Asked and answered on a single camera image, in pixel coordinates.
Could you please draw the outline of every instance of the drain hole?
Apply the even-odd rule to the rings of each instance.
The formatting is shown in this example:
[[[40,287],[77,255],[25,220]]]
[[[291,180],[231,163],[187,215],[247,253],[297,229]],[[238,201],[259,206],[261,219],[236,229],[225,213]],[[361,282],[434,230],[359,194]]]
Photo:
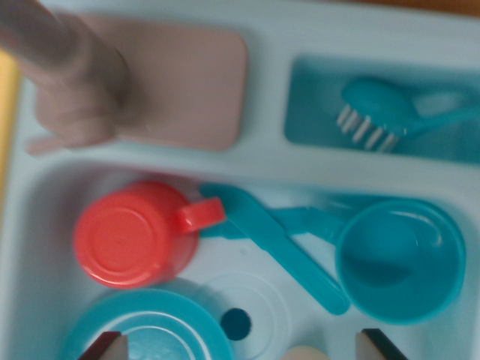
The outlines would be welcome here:
[[[252,322],[247,312],[242,309],[230,309],[220,321],[222,329],[226,336],[233,341],[245,339],[252,329]]]

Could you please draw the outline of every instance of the cup handle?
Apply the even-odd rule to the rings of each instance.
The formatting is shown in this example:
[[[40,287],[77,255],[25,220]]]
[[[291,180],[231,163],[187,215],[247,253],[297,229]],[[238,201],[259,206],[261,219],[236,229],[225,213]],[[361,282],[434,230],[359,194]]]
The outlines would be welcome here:
[[[175,214],[175,225],[179,233],[193,233],[227,219],[218,197],[186,205]]]

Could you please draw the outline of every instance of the teal plate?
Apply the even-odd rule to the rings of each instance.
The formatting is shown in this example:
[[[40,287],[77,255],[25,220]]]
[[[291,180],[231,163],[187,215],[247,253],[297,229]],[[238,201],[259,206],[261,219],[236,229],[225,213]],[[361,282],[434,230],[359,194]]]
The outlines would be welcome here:
[[[119,292],[82,315],[62,360],[77,360],[102,333],[128,337],[130,360],[233,360],[230,342],[196,302],[162,289]]]

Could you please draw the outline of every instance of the toy kitchen sink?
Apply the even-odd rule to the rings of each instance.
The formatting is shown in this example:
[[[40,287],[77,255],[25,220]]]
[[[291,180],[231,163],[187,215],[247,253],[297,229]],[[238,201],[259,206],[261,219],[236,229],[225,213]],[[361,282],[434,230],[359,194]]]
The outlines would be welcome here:
[[[0,251],[0,359],[61,359],[69,332],[113,290],[79,267],[72,232],[94,200],[132,181],[171,184],[192,200],[197,185],[243,188],[271,208],[316,206],[351,216],[379,200],[429,202],[465,241],[460,295],[438,316],[392,325],[354,306],[341,316],[321,307],[250,240],[202,238],[193,261],[167,287],[196,299],[220,320],[242,309],[251,329],[231,340],[235,359],[276,360],[311,345],[332,360],[355,358],[355,335],[379,328],[409,360],[480,358],[480,125],[465,121],[405,139],[392,154],[362,151],[335,119],[342,88],[379,77],[419,97],[435,113],[480,98],[480,22],[459,16],[361,5],[268,1],[48,0],[76,14],[228,29],[248,51],[238,138],[217,151],[118,141],[42,157],[25,151],[46,131],[25,81],[4,195]],[[335,276],[334,249],[310,235],[295,240]],[[221,301],[215,306],[206,294]],[[161,359],[136,354],[131,359]]]

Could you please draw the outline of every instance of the red cup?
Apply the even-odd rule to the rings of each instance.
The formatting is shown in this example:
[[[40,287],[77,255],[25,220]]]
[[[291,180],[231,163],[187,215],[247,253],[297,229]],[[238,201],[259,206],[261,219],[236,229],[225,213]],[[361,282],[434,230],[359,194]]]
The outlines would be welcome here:
[[[194,256],[199,230],[224,220],[218,198],[190,204],[173,187],[141,181],[83,212],[74,250],[83,270],[99,283],[144,287],[172,280]]]

